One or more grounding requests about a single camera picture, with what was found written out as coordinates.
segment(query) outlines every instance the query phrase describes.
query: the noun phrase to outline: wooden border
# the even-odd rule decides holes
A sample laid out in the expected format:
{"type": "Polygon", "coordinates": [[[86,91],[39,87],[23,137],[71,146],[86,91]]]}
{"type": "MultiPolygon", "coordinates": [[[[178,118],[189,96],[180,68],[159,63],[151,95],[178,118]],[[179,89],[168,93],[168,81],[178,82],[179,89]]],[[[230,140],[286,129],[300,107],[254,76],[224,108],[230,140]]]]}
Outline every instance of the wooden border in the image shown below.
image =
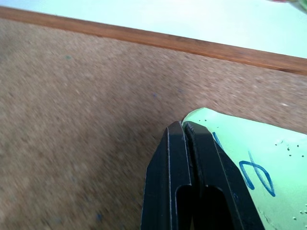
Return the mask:
{"type": "Polygon", "coordinates": [[[237,46],[223,45],[191,38],[94,23],[7,7],[0,7],[0,18],[307,75],[307,59],[300,57],[292,57],[237,46]]]}

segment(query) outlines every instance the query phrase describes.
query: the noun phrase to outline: light green card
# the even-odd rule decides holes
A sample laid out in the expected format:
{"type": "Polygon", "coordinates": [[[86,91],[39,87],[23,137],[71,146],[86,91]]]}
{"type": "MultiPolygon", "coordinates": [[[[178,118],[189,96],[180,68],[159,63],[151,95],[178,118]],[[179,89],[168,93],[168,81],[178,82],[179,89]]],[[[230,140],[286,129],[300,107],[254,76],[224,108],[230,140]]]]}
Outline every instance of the light green card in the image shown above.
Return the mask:
{"type": "Polygon", "coordinates": [[[307,135],[207,108],[186,121],[207,127],[239,168],[266,230],[307,229],[307,135]]]}

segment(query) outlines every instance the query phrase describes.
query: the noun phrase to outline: white wall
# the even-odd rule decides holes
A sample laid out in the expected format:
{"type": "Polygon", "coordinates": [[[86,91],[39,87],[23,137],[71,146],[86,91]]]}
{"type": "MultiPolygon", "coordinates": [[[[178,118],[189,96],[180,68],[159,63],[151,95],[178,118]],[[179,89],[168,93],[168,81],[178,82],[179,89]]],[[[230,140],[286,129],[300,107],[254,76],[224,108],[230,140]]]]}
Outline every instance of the white wall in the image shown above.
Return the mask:
{"type": "Polygon", "coordinates": [[[307,58],[307,12],[269,0],[0,0],[0,5],[307,58]]]}

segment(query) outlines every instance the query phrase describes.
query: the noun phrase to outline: cork surface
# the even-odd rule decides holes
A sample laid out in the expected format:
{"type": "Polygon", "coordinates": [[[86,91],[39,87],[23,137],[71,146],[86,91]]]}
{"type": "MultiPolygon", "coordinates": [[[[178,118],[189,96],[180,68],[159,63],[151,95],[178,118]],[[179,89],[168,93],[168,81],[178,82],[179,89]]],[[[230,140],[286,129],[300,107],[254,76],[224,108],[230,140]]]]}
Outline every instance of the cork surface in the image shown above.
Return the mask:
{"type": "Polygon", "coordinates": [[[306,88],[301,75],[1,19],[0,229],[139,229],[167,125],[208,107],[306,133],[306,88]]]}

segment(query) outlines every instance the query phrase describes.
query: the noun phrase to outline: wooden frame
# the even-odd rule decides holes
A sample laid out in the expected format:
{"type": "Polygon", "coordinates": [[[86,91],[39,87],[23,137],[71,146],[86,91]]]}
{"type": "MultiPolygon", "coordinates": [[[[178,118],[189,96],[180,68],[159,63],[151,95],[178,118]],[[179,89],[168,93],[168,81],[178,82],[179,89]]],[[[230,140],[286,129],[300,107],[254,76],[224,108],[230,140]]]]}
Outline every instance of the wooden frame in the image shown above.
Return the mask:
{"type": "Polygon", "coordinates": [[[7,7],[0,7],[0,18],[307,75],[307,59],[300,57],[7,7]]]}

